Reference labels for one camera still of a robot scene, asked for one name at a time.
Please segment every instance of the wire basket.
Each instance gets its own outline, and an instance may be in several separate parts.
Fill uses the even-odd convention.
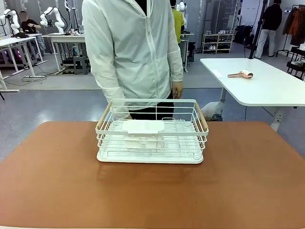
[[[170,108],[173,103],[173,112],[162,113],[170,118],[157,120],[158,109]],[[152,108],[154,112],[142,115],[154,114],[156,120],[118,118],[122,113],[137,114],[144,108]],[[203,161],[209,128],[195,100],[114,99],[95,132],[97,159],[102,162],[199,164]]]

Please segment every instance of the brown table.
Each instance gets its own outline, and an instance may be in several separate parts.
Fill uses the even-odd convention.
[[[305,161],[267,124],[209,123],[200,165],[101,163],[94,122],[47,122],[0,164],[0,225],[305,228]]]

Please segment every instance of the light-colored pants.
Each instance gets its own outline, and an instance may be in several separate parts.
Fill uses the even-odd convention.
[[[262,30],[261,35],[259,36],[258,39],[258,44],[257,44],[257,50],[255,57],[256,58],[261,58],[263,54],[263,49],[265,42],[267,40],[267,37],[269,37],[269,56],[274,55],[274,50],[275,50],[275,30]]]

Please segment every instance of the floor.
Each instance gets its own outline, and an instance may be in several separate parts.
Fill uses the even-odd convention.
[[[196,99],[203,107],[208,102],[218,101],[220,92],[218,88],[185,89],[183,98]],[[107,105],[101,90],[32,90],[5,93],[4,96],[6,100],[0,100],[0,162],[40,124],[47,121],[98,121]],[[244,121],[244,116],[245,107],[228,95],[224,121]],[[305,158],[304,117],[304,107],[293,109],[278,133]],[[267,123],[273,120],[260,107],[248,107],[246,119]]]
[[[218,81],[211,75],[211,73],[203,67],[200,63],[201,58],[244,58],[249,57],[250,51],[242,45],[233,43],[231,53],[220,54],[196,54],[194,62],[189,62],[188,73],[184,73],[184,87],[185,88],[220,88]],[[48,62],[34,67],[36,74],[39,73],[54,73],[57,72],[57,65],[53,55],[46,55],[44,57]],[[290,58],[283,55],[278,57],[268,58],[262,57],[262,61],[279,68],[283,71],[287,70],[286,64]],[[4,76],[13,73],[12,70],[1,70]],[[6,81],[8,89],[20,89],[20,90],[99,90],[99,86],[96,84],[94,77],[91,74],[88,75],[51,75],[43,81],[32,82],[26,84],[22,81],[24,75],[30,74],[30,71],[24,71],[18,75],[8,78]]]

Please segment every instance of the plastic bag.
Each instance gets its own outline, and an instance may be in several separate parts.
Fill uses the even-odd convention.
[[[211,102],[201,109],[206,121],[222,121],[224,103]]]

